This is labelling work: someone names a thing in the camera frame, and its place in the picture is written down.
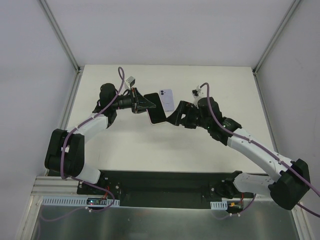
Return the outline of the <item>left aluminium frame post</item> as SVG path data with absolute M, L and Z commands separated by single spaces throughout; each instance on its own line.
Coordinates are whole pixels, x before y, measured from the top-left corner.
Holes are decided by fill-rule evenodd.
M 74 68 L 77 74 L 82 72 L 82 67 L 79 65 L 78 61 L 75 58 L 60 26 L 58 21 L 55 18 L 53 11 L 47 0 L 38 0 L 39 6 L 41 7 L 45 17 L 47 18 L 60 46 L 62 47 L 65 55 L 67 56 L 69 62 L 71 63 L 72 67 Z

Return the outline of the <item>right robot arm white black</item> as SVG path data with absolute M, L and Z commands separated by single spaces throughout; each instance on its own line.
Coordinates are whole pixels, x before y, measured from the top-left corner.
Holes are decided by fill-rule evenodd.
M 205 129 L 214 140 L 243 154 L 266 173 L 233 172 L 214 186 L 214 192 L 222 198 L 232 199 L 241 193 L 264 195 L 281 208 L 292 210 L 310 189 L 305 161 L 293 161 L 258 143 L 238 122 L 223 116 L 212 97 L 201 98 L 196 105 L 180 101 L 167 122 L 187 129 Z

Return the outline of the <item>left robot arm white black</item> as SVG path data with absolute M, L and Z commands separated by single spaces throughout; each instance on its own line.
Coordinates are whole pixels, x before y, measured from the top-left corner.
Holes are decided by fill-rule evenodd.
M 118 110 L 131 109 L 133 114 L 140 114 L 156 106 L 135 87 L 127 94 L 120 94 L 112 83 L 103 84 L 96 106 L 87 119 L 68 130 L 57 128 L 52 132 L 45 167 L 60 173 L 62 179 L 70 177 L 88 182 L 90 191 L 102 194 L 106 183 L 99 169 L 86 164 L 85 144 L 114 123 Z

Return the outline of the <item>aluminium frame post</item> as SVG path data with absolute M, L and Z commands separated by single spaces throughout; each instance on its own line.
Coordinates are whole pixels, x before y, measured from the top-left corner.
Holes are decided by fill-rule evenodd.
M 265 49 L 263 50 L 259 60 L 257 61 L 257 63 L 254 66 L 254 68 L 252 69 L 252 73 L 253 73 L 254 76 L 256 76 L 258 74 L 258 72 L 261 69 L 261 67 L 263 66 L 265 60 L 267 59 L 267 57 L 271 53 L 273 47 L 275 46 L 275 44 L 277 43 L 277 41 L 281 37 L 283 31 L 285 30 L 285 28 L 289 24 L 290 20 L 292 19 L 292 17 L 294 16 L 294 14 L 296 13 L 297 9 L 299 8 L 299 6 L 302 3 L 303 3 L 303 0 L 293 0 L 291 2 L 289 8 L 285 12 L 283 18 L 281 19 L 281 21 L 278 24 L 276 30 L 274 31 L 272 37 L 270 38 L 270 40 L 267 43 Z
M 60 46 L 62 47 L 65 55 L 67 56 L 69 62 L 71 63 L 72 67 L 74 68 L 77 74 L 82 72 L 82 67 L 79 65 L 78 61 L 75 58 L 60 26 L 58 21 L 55 18 L 53 11 L 47 0 L 38 0 L 39 6 L 41 7 L 45 17 L 47 18 Z

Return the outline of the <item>phone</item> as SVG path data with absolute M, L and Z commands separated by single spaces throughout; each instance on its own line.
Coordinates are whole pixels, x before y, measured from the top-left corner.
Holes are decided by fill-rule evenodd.
M 160 96 L 157 92 L 145 94 L 144 97 L 155 104 L 155 107 L 148 108 L 147 113 L 152 125 L 157 125 L 161 123 L 165 123 L 167 121 L 167 117 L 165 111 L 163 109 L 162 102 L 160 100 Z

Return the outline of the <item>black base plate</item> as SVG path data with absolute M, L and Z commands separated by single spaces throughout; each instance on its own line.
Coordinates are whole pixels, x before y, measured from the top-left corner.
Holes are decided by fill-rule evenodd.
M 97 185 L 122 207 L 209 209 L 211 202 L 228 198 L 226 182 L 237 174 L 104 170 L 104 182 Z

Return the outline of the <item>right aluminium frame post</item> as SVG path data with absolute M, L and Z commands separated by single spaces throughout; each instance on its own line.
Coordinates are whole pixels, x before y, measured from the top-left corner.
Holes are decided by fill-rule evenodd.
M 261 67 L 263 66 L 265 60 L 267 59 L 267 57 L 271 53 L 273 47 L 275 46 L 275 44 L 277 43 L 277 41 L 281 37 L 283 31 L 285 30 L 285 28 L 289 24 L 290 20 L 292 19 L 292 17 L 294 16 L 294 14 L 296 13 L 297 9 L 299 8 L 299 6 L 302 3 L 303 3 L 303 0 L 293 0 L 291 2 L 289 8 L 285 12 L 283 18 L 281 19 L 281 21 L 278 24 L 276 30 L 274 31 L 272 37 L 270 38 L 270 40 L 267 43 L 265 49 L 263 50 L 259 60 L 257 61 L 257 63 L 254 66 L 254 68 L 252 69 L 252 73 L 253 73 L 254 76 L 256 76 L 258 74 L 258 72 L 261 69 Z

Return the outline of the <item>aluminium rail front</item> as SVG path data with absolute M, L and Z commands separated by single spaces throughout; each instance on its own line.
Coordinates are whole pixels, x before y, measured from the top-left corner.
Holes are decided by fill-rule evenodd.
M 245 197 L 252 197 L 255 190 L 252 188 L 248 190 L 238 190 L 234 186 L 234 178 L 228 180 L 226 184 L 231 186 L 231 189 L 227 191 L 228 198 L 238 198 L 241 193 L 244 193 Z M 104 179 L 100 180 L 98 183 L 103 184 Z M 108 189 L 104 189 L 100 186 L 93 186 L 92 184 L 86 184 L 83 181 L 77 181 L 73 179 L 60 179 L 55 176 L 43 176 L 37 177 L 32 189 L 33 194 L 47 194 L 47 195 L 79 195 L 81 197 L 102 197 L 110 193 Z

